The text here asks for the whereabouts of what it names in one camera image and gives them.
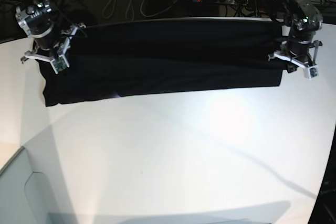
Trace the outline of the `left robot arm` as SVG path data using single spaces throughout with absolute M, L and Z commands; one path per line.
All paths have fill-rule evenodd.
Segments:
M 261 0 L 264 6 L 268 4 L 266 0 Z M 280 51 L 273 53 L 274 57 L 284 57 L 284 60 L 293 62 L 294 60 L 306 60 L 308 65 L 312 66 L 316 58 L 311 57 L 309 50 L 314 48 L 317 53 L 321 42 L 313 40 L 316 31 L 322 28 L 322 15 L 319 10 L 311 3 L 311 0 L 278 0 L 285 9 L 285 16 L 282 22 L 276 17 L 266 12 L 275 23 L 285 25 L 290 28 L 288 36 L 284 39 L 286 42 L 281 46 Z

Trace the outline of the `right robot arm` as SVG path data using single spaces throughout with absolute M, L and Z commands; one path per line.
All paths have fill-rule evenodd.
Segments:
M 60 28 L 55 0 L 23 0 L 16 6 L 15 18 L 25 34 L 34 39 L 38 49 L 58 57 Z

